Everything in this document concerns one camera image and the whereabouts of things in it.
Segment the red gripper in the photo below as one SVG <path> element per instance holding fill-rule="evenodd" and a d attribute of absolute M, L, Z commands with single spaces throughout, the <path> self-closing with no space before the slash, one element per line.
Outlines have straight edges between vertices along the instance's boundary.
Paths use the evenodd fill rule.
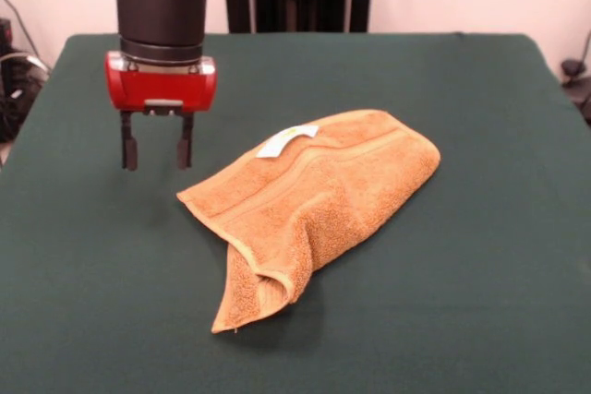
<path fill-rule="evenodd" d="M 191 167 L 194 114 L 211 108 L 217 86 L 214 60 L 202 56 L 190 65 L 143 64 L 119 51 L 105 56 L 107 89 L 115 109 L 120 110 L 122 168 L 138 168 L 137 141 L 132 134 L 132 112 L 153 108 L 176 109 L 182 113 L 181 138 L 177 144 L 177 167 Z"/>

